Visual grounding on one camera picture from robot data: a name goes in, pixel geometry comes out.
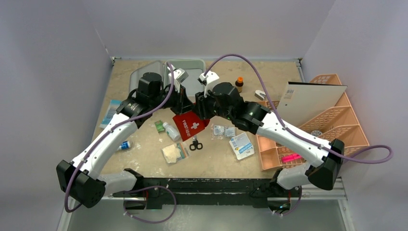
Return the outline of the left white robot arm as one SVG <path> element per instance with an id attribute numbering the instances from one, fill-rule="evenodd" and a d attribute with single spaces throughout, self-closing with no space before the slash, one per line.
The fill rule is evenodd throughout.
<path id="1" fill-rule="evenodd" d="M 127 192 L 132 197 L 142 194 L 143 183 L 137 180 L 136 172 L 123 170 L 117 174 L 102 175 L 101 171 L 119 146 L 154 112 L 162 108 L 182 112 L 181 97 L 186 94 L 181 83 L 187 77 L 184 70 L 173 70 L 168 76 L 170 83 L 165 85 L 160 74 L 145 73 L 139 79 L 138 86 L 120 103 L 102 133 L 72 161 L 62 160 L 57 165 L 59 184 L 65 193 L 66 212 L 77 209 L 69 207 L 69 198 L 91 208 L 103 196 L 113 193 Z"/>

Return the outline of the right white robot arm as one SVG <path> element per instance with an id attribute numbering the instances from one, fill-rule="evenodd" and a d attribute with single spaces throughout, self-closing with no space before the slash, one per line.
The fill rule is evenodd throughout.
<path id="1" fill-rule="evenodd" d="M 305 163 L 284 168 L 275 174 L 270 183 L 271 192 L 281 196 L 289 189 L 313 184 L 323 190 L 332 190 L 342 166 L 344 142 L 324 140 L 287 122 L 280 123 L 269 108 L 256 102 L 245 101 L 229 82 L 208 84 L 195 95 L 194 112 L 201 119 L 219 116 L 229 120 L 236 128 L 262 136 L 289 148 L 305 159 Z"/>

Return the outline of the red first aid pouch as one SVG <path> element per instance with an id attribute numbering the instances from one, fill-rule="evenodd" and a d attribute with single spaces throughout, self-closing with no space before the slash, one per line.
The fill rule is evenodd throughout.
<path id="1" fill-rule="evenodd" d="M 210 119 L 200 119 L 193 111 L 175 115 L 172 119 L 176 124 L 182 141 L 186 141 L 205 130 L 210 123 Z"/>

